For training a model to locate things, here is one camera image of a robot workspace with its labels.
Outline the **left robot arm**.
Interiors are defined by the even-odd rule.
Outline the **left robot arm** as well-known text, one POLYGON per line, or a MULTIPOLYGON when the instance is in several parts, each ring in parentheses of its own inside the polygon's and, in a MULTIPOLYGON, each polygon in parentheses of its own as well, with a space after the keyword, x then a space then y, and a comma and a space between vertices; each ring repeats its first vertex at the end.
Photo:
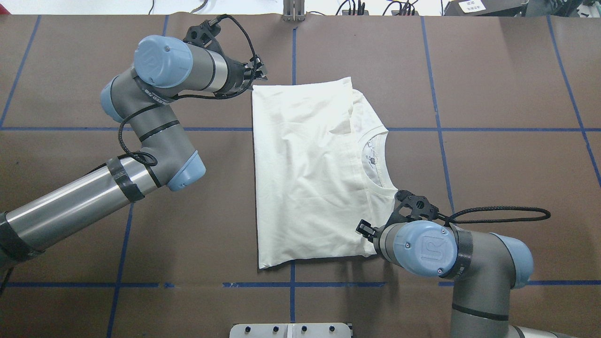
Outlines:
POLYGON ((179 191, 206 167, 171 104, 184 98, 231 99, 265 77, 249 45, 240 62, 224 54, 216 38, 143 38, 133 64, 103 88, 100 100, 119 123, 122 154, 81 178, 1 214, 1 272, 39 257, 48 248, 166 186, 179 191))

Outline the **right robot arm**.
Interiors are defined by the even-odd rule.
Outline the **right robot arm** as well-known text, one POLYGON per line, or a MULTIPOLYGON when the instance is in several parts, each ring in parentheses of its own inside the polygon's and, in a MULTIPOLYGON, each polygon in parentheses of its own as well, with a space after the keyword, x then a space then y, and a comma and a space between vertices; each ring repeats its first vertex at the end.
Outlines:
POLYGON ((521 240, 427 220, 380 227, 361 220, 356 231, 382 259, 417 276, 453 281, 452 338, 564 337, 509 321, 510 293, 525 287, 534 271, 532 253, 521 240))

